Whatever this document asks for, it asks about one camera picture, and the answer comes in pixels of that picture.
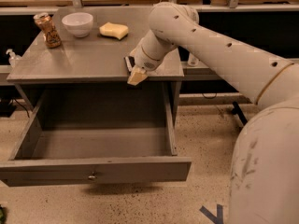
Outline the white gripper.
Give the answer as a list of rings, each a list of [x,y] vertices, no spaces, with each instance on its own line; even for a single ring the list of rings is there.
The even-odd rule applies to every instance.
[[[155,70],[163,62],[160,43],[156,38],[142,38],[137,46],[129,53],[134,58],[135,65],[127,83],[136,86],[147,77],[147,71]]]

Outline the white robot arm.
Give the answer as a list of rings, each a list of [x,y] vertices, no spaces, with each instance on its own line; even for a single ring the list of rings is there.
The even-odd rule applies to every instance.
[[[228,224],[299,224],[299,64],[200,26],[195,9],[155,5],[131,55],[136,85],[183,47],[256,104],[238,136]]]

